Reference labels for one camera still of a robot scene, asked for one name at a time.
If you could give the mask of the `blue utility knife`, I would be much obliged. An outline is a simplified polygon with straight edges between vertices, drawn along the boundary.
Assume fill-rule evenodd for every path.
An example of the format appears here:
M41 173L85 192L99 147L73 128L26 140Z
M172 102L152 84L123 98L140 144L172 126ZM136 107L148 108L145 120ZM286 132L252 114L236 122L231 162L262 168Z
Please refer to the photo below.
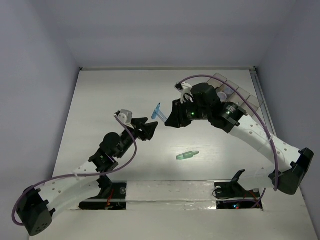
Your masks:
M158 105L156 106L156 108L154 109L154 111L151 115L151 119L155 120L156 118L159 118L163 123L165 123L167 121L167 117L160 110L160 107L161 107L161 103L158 103Z

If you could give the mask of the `clear jar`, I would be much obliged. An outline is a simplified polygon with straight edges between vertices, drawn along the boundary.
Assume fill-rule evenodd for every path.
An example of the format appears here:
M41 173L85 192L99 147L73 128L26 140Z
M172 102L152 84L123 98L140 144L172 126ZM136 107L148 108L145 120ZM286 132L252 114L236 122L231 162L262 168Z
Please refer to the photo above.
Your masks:
M228 96L224 92L218 92L217 96L219 97L221 102L226 102L227 101Z
M228 86L225 86L225 87L223 88L223 92L224 92L226 95L232 95L232 94L234 93L234 90L231 89L231 88L228 87Z

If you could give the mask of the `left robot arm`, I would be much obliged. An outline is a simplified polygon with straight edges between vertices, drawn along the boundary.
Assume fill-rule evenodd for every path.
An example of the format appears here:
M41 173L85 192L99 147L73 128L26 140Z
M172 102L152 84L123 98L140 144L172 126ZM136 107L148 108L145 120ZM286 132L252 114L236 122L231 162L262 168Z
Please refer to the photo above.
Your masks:
M99 148L83 165L72 173L43 180L26 188L15 203L11 218L25 227L33 237L46 230L53 219L64 210L94 196L104 198L110 194L112 181L109 174L119 172L117 159L122 158L137 140L150 141L158 122L148 118L133 118L128 124L121 121L122 115L114 116L124 128L118 134L110 132L103 138Z

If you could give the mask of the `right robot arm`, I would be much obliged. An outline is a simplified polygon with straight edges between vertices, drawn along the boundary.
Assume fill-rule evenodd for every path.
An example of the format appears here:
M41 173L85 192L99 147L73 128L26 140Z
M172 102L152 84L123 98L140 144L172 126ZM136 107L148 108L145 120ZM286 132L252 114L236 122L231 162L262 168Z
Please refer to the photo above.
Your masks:
M272 168L257 171L239 170L230 182L230 190L235 196L267 188L276 188L287 195L297 192L314 157L309 148L298 149L267 134L243 108L232 102L222 102L212 85L182 83L177 87L182 98L172 102L165 126L185 128L192 121L207 120L213 127L247 143L274 164Z

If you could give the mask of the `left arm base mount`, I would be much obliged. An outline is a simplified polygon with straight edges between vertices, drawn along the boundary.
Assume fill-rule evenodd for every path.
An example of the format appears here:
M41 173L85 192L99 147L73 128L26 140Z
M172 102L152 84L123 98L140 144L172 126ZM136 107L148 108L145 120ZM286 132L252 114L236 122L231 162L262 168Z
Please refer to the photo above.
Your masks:
M113 181L102 188L97 196L88 198L79 203L80 210L126 210L127 182Z

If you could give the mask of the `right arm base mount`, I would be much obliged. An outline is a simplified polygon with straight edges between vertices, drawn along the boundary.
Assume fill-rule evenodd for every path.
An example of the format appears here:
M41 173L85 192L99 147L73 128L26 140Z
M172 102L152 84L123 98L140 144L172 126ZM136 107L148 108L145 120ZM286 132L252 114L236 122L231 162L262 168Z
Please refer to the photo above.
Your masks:
M218 210L263 209L260 192L247 191L238 183L244 172L244 169L239 170L230 181L214 183L212 196L216 199Z

